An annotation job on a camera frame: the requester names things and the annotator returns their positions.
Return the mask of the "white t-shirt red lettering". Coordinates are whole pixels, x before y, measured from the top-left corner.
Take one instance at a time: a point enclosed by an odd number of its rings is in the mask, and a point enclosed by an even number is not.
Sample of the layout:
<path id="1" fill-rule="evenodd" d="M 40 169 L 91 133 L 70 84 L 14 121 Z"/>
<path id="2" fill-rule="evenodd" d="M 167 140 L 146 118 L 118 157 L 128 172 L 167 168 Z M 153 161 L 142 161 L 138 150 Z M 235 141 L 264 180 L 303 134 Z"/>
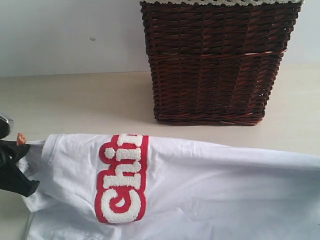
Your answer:
<path id="1" fill-rule="evenodd" d="M 317 156 L 140 134 L 32 142 L 27 240 L 317 240 Z"/>

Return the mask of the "dark brown wicker basket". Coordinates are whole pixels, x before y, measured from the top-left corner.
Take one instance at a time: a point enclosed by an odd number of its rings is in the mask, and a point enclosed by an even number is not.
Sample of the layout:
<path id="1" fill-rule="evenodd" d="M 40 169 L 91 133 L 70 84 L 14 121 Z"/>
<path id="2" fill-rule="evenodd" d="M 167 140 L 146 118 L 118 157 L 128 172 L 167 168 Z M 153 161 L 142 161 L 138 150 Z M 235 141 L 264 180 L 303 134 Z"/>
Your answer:
<path id="1" fill-rule="evenodd" d="M 254 126 L 263 119 L 302 3 L 139 4 L 157 121 Z"/>

